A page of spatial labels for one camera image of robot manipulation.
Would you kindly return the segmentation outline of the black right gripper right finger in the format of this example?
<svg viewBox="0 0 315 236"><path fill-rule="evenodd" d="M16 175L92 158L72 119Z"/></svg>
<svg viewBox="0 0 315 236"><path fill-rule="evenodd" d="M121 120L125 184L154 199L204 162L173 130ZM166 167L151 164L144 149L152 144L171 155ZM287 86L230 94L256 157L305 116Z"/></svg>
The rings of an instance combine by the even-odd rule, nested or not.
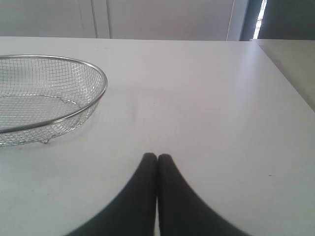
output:
<svg viewBox="0 0 315 236"><path fill-rule="evenodd" d="M172 156L158 159L157 201L162 236L246 236L213 211L189 186Z"/></svg>

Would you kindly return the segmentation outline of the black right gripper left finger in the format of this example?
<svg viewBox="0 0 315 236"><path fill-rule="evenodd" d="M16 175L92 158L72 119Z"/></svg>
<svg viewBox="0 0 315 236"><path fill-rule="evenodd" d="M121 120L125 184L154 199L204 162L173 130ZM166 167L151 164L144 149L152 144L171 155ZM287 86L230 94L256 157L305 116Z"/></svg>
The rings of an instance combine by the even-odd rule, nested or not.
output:
<svg viewBox="0 0 315 236"><path fill-rule="evenodd" d="M69 236L153 236L157 156L145 153L131 179L97 215Z"/></svg>

